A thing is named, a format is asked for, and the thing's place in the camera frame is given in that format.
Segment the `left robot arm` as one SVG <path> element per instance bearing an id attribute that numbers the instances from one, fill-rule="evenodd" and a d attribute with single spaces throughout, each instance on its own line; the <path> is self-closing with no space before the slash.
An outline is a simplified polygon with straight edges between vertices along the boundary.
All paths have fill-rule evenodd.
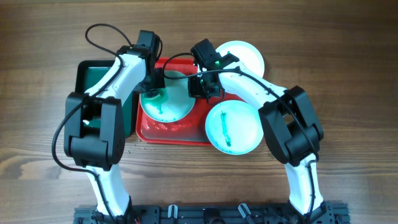
<path id="1" fill-rule="evenodd" d="M 64 151 L 75 161 L 74 171 L 90 177 L 99 222 L 134 219 L 118 165 L 126 139 L 123 104 L 134 92 L 153 92 L 165 86 L 161 70 L 155 67 L 161 43 L 154 32 L 140 31 L 136 44 L 124 45 L 115 53 L 114 64 L 97 84 L 67 97 L 60 125 Z"/>

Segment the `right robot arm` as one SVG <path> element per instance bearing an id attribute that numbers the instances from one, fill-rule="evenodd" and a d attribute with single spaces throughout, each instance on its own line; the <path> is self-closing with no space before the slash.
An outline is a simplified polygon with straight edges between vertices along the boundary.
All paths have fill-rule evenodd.
<path id="1" fill-rule="evenodd" d="M 265 61 L 255 46 L 232 40 L 214 47 L 208 39 L 191 50 L 203 80 L 199 96 L 211 96 L 215 83 L 234 94 L 259 113 L 266 144 L 287 172 L 289 202 L 307 221 L 315 219 L 323 197 L 317 180 L 318 152 L 323 129 L 307 93 L 299 86 L 291 89 L 263 79 Z"/>

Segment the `light blue plate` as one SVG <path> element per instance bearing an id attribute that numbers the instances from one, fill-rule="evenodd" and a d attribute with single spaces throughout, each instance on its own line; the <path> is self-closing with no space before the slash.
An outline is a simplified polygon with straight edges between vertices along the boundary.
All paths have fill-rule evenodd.
<path id="1" fill-rule="evenodd" d="M 188 80 L 165 79 L 165 88 L 158 89 L 160 98 L 145 99 L 140 94 L 141 107 L 146 115 L 161 123 L 171 123 L 184 118 L 192 110 L 195 98 L 188 95 Z"/>
<path id="2" fill-rule="evenodd" d="M 206 117 L 205 132 L 217 150 L 234 156 L 253 151 L 264 137 L 258 112 L 239 100 L 214 106 Z"/>

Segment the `green yellow sponge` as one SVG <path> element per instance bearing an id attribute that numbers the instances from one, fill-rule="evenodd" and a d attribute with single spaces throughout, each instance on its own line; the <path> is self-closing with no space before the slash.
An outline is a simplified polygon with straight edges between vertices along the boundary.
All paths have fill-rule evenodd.
<path id="1" fill-rule="evenodd" d="M 160 97 L 161 97 L 161 93 L 159 90 L 151 90 L 151 91 L 147 91 L 146 93 L 144 93 L 145 99 L 154 100 L 154 99 L 160 98 Z"/>

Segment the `white plate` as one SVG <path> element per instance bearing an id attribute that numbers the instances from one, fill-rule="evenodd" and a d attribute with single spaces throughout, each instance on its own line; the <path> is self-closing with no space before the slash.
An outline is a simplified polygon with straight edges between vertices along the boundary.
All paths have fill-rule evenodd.
<path id="1" fill-rule="evenodd" d="M 263 77 L 265 72 L 264 59 L 255 46 L 241 40 L 225 42 L 216 48 L 221 56 L 231 53 L 236 56 L 250 71 Z"/>

